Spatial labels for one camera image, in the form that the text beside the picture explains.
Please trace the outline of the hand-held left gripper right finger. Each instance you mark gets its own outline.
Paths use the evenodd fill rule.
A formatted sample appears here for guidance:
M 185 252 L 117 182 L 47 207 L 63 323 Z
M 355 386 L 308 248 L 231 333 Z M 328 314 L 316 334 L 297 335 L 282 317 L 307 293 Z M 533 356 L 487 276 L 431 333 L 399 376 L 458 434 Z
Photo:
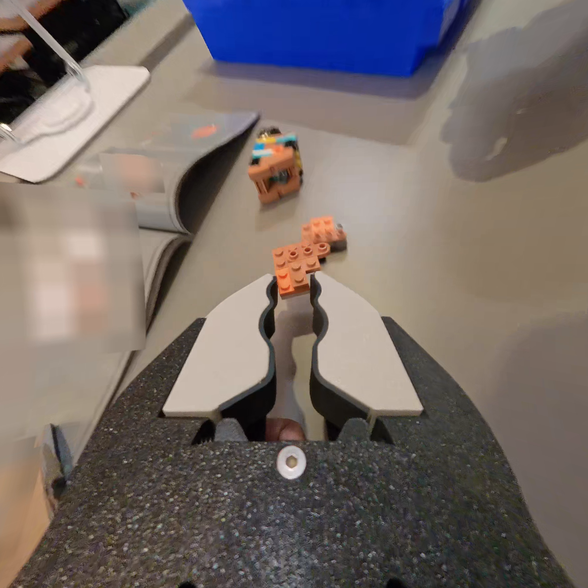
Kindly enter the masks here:
M 329 275 L 311 277 L 310 395 L 324 418 L 420 416 L 423 405 L 379 312 Z

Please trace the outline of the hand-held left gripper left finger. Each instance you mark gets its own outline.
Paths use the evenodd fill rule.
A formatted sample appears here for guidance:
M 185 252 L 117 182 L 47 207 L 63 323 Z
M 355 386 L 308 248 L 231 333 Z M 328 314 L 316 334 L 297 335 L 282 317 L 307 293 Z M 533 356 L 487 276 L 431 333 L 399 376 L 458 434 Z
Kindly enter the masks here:
M 165 417 L 260 419 L 275 403 L 276 278 L 265 274 L 209 312 L 163 406 Z

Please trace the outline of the orange brick plate assembly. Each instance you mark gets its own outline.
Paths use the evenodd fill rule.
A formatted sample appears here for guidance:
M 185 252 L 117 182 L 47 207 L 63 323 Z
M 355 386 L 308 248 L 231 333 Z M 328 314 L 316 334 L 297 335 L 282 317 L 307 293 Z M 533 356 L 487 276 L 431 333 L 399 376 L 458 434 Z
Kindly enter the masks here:
M 331 252 L 326 242 L 303 241 L 272 249 L 277 291 L 282 299 L 304 295 L 311 289 L 309 275 L 320 271 L 320 262 Z

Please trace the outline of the multicoloured brick model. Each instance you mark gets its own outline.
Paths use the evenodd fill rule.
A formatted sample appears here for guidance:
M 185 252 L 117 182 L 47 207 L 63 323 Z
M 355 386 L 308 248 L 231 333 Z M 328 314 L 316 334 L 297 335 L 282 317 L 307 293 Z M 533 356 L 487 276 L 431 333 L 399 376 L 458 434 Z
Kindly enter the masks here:
M 297 193 L 303 184 L 298 136 L 271 126 L 259 131 L 248 167 L 261 204 Z

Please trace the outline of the large blue plastic bin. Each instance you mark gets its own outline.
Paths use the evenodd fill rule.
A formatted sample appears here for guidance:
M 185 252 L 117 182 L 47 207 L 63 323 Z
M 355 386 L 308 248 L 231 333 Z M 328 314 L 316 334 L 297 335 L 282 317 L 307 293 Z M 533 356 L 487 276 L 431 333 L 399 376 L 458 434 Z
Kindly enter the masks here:
M 470 1 L 184 1 L 216 61 L 411 77 Z

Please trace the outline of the orange and grey brick assembly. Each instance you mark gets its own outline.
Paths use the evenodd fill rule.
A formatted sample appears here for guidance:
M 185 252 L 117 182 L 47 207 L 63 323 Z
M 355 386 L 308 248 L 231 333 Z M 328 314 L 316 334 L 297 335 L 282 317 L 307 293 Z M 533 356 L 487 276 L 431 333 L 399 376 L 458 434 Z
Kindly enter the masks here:
M 333 216 L 313 217 L 301 227 L 301 241 L 319 244 L 327 243 L 332 252 L 347 250 L 348 236 Z

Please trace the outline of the brick instruction booklet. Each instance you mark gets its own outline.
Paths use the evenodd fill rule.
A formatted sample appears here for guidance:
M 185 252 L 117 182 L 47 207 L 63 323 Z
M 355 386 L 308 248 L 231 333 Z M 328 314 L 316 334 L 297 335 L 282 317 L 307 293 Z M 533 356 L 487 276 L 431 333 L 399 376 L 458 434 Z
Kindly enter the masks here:
M 145 283 L 146 328 L 156 309 L 166 268 L 176 251 L 193 238 L 182 192 L 195 170 L 257 122 L 255 112 L 172 115 L 168 122 L 132 146 L 112 146 L 83 160 L 72 184 L 118 190 L 136 207 Z

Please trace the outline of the white tablet stand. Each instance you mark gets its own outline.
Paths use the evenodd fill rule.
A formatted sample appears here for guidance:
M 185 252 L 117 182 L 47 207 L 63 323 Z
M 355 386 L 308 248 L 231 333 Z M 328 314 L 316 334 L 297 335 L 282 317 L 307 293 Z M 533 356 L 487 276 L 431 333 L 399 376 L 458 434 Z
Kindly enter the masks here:
M 1 174 L 29 183 L 55 177 L 150 80 L 143 66 L 83 67 L 40 22 L 59 1 L 1 1 L 1 75 L 33 48 L 33 31 L 63 62 L 65 76 L 14 121 L 1 122 Z

